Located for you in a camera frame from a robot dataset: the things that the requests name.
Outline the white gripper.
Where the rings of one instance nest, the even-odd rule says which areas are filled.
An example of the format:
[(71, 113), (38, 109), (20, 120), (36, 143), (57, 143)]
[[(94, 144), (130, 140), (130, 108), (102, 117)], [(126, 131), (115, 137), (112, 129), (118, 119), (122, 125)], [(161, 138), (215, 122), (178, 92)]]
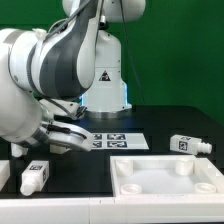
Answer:
[(50, 145), (69, 148), (76, 151), (87, 151), (92, 149), (94, 137), (87, 130), (58, 121), (43, 123), (41, 130), (46, 134), (45, 142)]

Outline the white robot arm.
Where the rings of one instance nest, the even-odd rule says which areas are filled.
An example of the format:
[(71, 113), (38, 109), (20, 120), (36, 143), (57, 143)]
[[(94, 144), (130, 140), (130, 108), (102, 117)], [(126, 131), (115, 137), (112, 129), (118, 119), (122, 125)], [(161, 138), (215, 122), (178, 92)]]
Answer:
[(95, 75), (102, 22), (140, 18), (146, 0), (62, 0), (68, 17), (54, 31), (0, 30), (0, 137), (28, 148), (43, 143), (89, 151), (93, 135), (57, 122), (38, 102), (72, 100)]

